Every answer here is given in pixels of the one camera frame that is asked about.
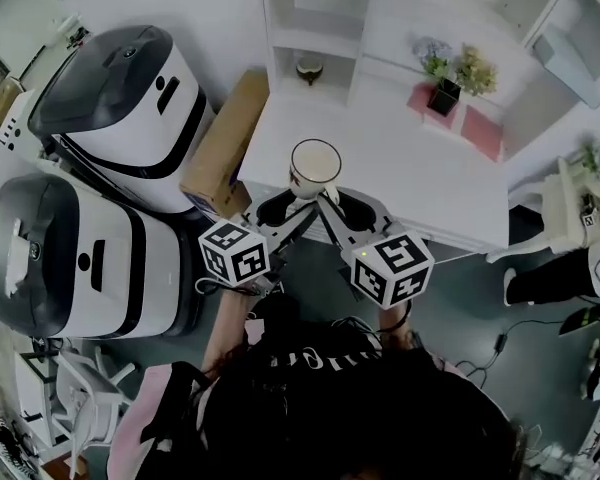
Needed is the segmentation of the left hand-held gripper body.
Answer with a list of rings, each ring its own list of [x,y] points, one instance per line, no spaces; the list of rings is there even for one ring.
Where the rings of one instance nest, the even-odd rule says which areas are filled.
[[[257,226],[245,217],[221,219],[198,237],[208,274],[220,285],[254,295],[275,291],[285,249],[301,236],[291,224]]]

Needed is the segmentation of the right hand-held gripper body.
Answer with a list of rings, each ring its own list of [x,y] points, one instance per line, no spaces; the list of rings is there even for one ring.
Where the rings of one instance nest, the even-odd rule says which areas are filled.
[[[345,266],[341,276],[358,298],[388,310],[421,294],[427,287],[434,257],[421,237],[395,220],[372,230],[336,226],[336,243]]]

